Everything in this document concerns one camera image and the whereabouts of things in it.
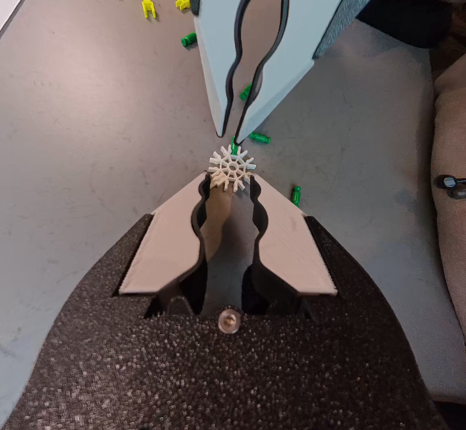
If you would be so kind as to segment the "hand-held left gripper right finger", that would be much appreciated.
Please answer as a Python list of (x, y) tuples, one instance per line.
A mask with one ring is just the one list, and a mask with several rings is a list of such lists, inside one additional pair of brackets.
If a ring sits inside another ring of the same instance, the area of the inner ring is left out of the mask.
[(259, 175), (250, 179), (254, 260), (298, 294), (333, 295), (337, 288), (306, 221), (306, 215)]

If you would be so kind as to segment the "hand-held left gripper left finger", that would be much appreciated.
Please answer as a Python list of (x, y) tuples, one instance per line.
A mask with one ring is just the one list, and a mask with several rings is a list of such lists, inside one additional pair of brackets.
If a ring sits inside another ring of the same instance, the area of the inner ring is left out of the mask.
[(207, 219), (211, 177), (204, 171), (157, 207), (119, 284), (119, 295), (156, 295), (153, 304), (169, 312), (183, 298), (200, 314), (207, 288)]

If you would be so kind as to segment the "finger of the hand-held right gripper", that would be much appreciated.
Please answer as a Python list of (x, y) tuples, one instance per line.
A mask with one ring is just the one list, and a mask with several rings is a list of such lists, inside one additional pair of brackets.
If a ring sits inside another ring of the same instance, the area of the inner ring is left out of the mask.
[(200, 0), (194, 15), (209, 107), (215, 132), (223, 137), (233, 102), (233, 74), (241, 60), (239, 16), (250, 0)]
[(235, 140), (242, 142), (314, 65), (313, 55), (341, 0), (283, 0), (277, 37), (254, 73)]

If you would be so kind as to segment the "white snowflake connector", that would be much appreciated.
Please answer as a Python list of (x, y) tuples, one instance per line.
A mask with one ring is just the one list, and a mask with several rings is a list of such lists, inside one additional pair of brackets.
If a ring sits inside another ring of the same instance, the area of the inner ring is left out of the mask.
[(231, 185), (234, 193), (244, 190), (245, 183), (250, 183), (250, 177), (256, 168), (253, 158), (247, 158), (248, 151), (242, 151), (240, 146), (233, 143), (227, 148), (221, 147), (220, 152), (214, 151), (209, 159), (210, 189), (222, 187), (227, 191)]

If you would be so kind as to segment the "grey desk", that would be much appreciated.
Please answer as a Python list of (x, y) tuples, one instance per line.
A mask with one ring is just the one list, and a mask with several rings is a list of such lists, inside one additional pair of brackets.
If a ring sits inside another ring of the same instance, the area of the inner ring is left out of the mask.
[[(207, 168), (215, 134), (175, 0), (25, 0), (1, 37), (1, 423), (73, 288)], [(355, 21), (248, 142), (373, 277), (435, 398), (465, 398), (430, 192), (427, 51)]]

